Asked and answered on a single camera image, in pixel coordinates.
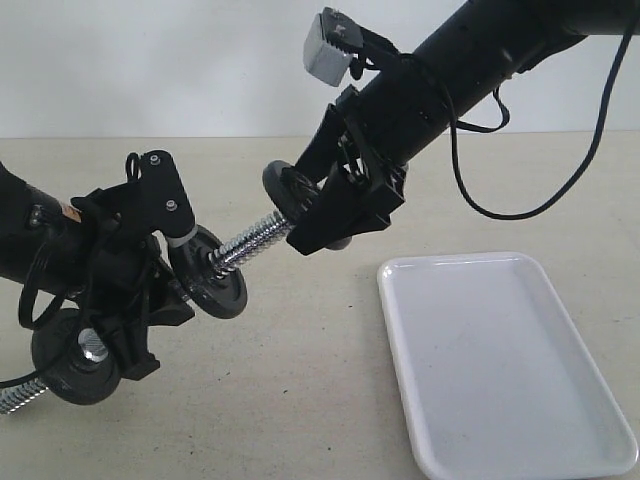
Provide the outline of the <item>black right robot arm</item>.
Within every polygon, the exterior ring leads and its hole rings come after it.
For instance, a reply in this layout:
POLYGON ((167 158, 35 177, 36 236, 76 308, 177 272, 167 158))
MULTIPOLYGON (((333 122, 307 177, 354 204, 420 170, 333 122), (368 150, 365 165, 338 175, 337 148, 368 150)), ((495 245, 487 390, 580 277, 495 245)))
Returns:
POLYGON ((414 51, 331 8, 317 14, 302 62, 337 86, 376 70, 330 104, 296 170, 322 190, 288 235, 313 254, 386 229, 404 200, 408 163, 509 77, 592 35, 637 33, 635 1, 467 1, 414 51))

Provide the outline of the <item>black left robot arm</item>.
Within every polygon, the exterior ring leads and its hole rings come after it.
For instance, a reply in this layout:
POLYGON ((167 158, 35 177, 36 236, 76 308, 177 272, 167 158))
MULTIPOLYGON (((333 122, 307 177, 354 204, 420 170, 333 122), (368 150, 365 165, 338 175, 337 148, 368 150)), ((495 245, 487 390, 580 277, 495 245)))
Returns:
POLYGON ((1 172, 1 275, 21 285, 37 377, 143 379, 160 366, 150 328, 194 315, 162 257, 197 231, 174 160, 133 153, 125 169, 123 183, 68 202, 1 172))

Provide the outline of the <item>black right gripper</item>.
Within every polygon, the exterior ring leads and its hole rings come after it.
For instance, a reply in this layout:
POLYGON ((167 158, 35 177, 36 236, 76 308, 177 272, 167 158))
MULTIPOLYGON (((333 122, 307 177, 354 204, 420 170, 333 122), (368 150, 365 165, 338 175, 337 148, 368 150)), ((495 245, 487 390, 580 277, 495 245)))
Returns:
POLYGON ((285 193, 293 202, 288 208, 294 224, 286 241, 302 255, 344 249, 347 238, 387 229, 391 213, 405 202, 408 166, 404 164, 449 124, 444 101, 432 88, 381 84, 364 88, 352 112, 368 144, 397 165, 374 162, 368 166, 368 183, 361 194, 345 168, 331 167, 341 159, 338 139, 346 131, 344 106, 336 102, 328 107, 297 168, 285 169, 285 193), (328 171, 322 187, 312 181, 324 178, 328 171))

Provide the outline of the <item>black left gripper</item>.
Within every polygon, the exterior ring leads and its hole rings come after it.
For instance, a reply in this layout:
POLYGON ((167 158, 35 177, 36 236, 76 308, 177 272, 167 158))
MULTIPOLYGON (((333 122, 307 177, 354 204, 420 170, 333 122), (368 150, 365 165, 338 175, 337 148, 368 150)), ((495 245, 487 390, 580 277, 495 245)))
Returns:
POLYGON ((80 221, 70 231, 69 291, 77 323, 100 325, 122 378, 140 381, 160 368, 148 349, 148 326, 180 326, 195 317, 175 279, 160 281, 159 245, 151 234, 124 237, 127 186, 71 199, 80 221))

